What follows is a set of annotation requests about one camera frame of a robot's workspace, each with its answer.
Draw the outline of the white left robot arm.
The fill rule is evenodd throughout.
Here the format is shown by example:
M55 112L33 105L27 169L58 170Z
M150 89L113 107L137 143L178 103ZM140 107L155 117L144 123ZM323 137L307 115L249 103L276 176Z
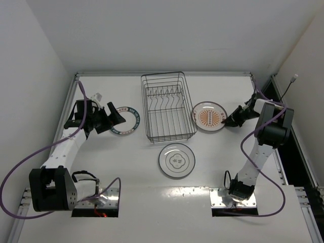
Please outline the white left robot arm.
M39 169L29 173L35 211L72 211L79 201L98 194L98 178L77 180L71 168L79 149L92 131L101 134L125 123L126 120L112 102L107 107L109 114L98 101L87 99L75 102L53 153Z

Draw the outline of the orange sunburst pattern plate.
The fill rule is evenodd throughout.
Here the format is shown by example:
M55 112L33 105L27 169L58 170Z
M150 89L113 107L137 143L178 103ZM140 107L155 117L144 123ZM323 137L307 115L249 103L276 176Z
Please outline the orange sunburst pattern plate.
M211 101L197 103L192 109L191 116L196 126L206 132L223 129L223 121L228 117L220 104Z

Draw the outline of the green rimmed white plate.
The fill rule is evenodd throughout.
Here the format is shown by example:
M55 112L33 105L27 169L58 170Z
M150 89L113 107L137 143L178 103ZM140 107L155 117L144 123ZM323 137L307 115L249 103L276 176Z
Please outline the green rimmed white plate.
M114 126L111 129L112 133L120 136L125 136L137 130L140 124L140 114L136 109L129 106L122 106L117 108L117 111L123 115L126 115L126 122Z

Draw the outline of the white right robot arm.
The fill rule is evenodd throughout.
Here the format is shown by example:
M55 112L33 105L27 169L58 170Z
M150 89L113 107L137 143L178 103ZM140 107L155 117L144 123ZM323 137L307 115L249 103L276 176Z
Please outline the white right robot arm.
M231 180L228 194L237 201L248 200L254 192L257 178L269 156L289 138L295 111L261 98L255 93L222 121L226 127L241 127L245 121L257 118L253 132L255 143L243 168Z

